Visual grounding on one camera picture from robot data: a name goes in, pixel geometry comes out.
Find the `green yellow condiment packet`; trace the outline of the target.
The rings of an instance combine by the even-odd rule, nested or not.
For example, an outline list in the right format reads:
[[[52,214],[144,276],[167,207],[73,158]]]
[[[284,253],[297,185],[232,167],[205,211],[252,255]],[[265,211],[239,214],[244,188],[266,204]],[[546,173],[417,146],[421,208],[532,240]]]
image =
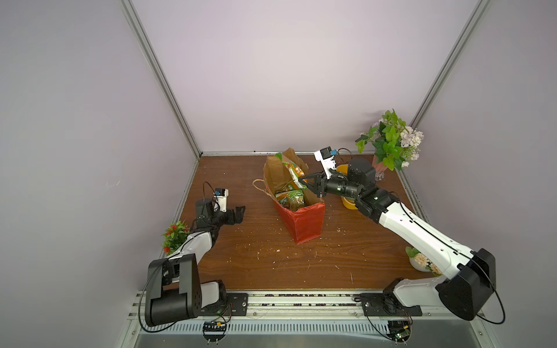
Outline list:
[[[294,213],[306,206],[305,196],[301,189],[277,193],[275,198],[283,208]]]

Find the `red paper bag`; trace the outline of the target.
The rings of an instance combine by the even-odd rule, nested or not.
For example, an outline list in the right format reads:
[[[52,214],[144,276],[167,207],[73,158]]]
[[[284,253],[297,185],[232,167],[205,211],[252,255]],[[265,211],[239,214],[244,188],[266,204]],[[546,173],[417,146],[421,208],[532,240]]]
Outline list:
[[[267,157],[263,178],[252,182],[258,191],[272,199],[296,244],[317,239],[322,233],[326,205],[300,182],[309,172],[309,166],[289,148]]]

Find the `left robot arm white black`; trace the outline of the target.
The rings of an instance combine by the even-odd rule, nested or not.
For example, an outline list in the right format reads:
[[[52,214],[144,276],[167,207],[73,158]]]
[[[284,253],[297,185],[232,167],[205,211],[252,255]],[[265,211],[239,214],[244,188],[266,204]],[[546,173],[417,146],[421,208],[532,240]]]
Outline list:
[[[220,315],[231,307],[223,282],[201,282],[198,264],[215,246],[223,226],[242,223],[246,207],[224,210],[216,200],[203,199],[195,208],[197,217],[185,242],[149,264],[144,321],[150,328],[194,319],[205,311]]]

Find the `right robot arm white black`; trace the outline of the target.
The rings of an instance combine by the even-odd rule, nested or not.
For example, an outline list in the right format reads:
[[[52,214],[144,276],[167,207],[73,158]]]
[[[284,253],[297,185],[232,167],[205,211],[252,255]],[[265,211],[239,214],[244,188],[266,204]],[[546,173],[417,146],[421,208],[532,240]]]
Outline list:
[[[298,181],[317,197],[347,197],[358,211],[406,240],[437,267],[436,278],[395,281],[384,290],[403,307],[443,306],[464,320],[478,317],[497,293],[496,261],[486,249],[464,246],[412,213],[392,192],[377,186],[375,169],[366,159],[354,159],[348,173],[325,166]]]

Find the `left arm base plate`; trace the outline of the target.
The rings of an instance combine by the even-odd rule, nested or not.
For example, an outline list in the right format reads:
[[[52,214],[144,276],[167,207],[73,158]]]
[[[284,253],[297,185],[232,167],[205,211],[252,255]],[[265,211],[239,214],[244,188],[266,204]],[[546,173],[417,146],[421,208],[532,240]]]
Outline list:
[[[248,293],[232,292],[226,295],[226,298],[220,299],[215,304],[209,304],[201,309],[200,316],[225,318],[232,316],[246,316],[247,306],[249,304]]]

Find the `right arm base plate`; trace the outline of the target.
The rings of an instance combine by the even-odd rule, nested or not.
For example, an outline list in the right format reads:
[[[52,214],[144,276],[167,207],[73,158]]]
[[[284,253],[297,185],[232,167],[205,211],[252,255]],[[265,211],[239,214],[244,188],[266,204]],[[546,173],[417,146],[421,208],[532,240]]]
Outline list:
[[[420,317],[419,306],[405,307],[396,298],[383,293],[364,293],[354,299],[360,303],[364,315],[368,317]]]

